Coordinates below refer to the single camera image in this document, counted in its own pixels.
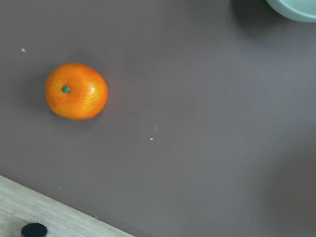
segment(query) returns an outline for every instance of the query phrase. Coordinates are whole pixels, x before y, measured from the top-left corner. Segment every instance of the gray table surface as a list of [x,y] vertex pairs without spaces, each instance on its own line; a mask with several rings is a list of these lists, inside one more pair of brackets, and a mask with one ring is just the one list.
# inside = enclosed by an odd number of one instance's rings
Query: gray table surface
[[[263,0],[2,0],[0,35],[1,175],[138,237],[316,235],[316,24]],[[97,117],[49,110],[68,62],[108,83]]]

